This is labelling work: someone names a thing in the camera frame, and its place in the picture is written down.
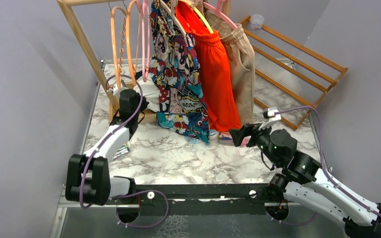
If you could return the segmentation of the white shorts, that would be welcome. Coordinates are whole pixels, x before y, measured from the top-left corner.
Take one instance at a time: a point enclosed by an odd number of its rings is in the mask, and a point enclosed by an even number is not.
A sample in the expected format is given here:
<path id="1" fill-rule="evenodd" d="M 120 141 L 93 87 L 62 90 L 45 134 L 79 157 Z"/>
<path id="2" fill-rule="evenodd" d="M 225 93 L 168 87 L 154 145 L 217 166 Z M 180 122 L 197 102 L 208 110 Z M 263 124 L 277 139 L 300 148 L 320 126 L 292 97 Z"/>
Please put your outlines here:
<path id="1" fill-rule="evenodd" d="M 141 86 L 143 96 L 146 98 L 148 105 L 147 108 L 153 112 L 160 111 L 160 105 L 159 105 L 159 89 L 156 87 L 156 85 L 152 81 L 143 82 L 141 80 L 138 81 L 138 83 Z M 117 83 L 109 84 L 108 91 L 112 92 L 115 97 L 120 96 L 120 92 L 122 90 L 126 90 L 127 87 L 124 85 L 121 87 L 121 89 L 118 88 Z"/>

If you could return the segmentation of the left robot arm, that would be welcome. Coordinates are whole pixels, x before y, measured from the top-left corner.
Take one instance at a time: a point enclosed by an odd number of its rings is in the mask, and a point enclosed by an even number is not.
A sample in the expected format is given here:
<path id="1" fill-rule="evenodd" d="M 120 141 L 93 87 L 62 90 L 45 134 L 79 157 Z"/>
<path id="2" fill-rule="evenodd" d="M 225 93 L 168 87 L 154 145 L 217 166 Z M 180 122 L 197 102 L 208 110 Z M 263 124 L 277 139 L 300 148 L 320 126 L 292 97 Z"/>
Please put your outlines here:
<path id="1" fill-rule="evenodd" d="M 65 198 L 81 207 L 105 205 L 117 196 L 123 203 L 135 200 L 133 179 L 109 174 L 109 163 L 120 148 L 129 142 L 138 128 L 146 98 L 133 89 L 120 92 L 119 115 L 113 117 L 104 136 L 84 154 L 73 154 L 68 161 Z"/>

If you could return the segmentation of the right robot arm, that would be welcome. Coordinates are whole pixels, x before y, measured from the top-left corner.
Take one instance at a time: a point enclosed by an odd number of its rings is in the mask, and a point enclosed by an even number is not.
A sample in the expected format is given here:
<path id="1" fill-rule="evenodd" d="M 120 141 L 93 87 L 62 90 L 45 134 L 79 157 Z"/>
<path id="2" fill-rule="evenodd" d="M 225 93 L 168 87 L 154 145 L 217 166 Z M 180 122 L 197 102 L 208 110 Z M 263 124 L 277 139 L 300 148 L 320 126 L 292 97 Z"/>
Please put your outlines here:
<path id="1" fill-rule="evenodd" d="M 344 228 L 350 238 L 381 238 L 381 203 L 354 193 L 322 169 L 319 161 L 297 150 L 297 140 L 286 130 L 245 124 L 229 131 L 235 146 L 249 137 L 247 147 L 256 146 L 281 172 L 269 182 L 266 195 L 301 204 Z"/>

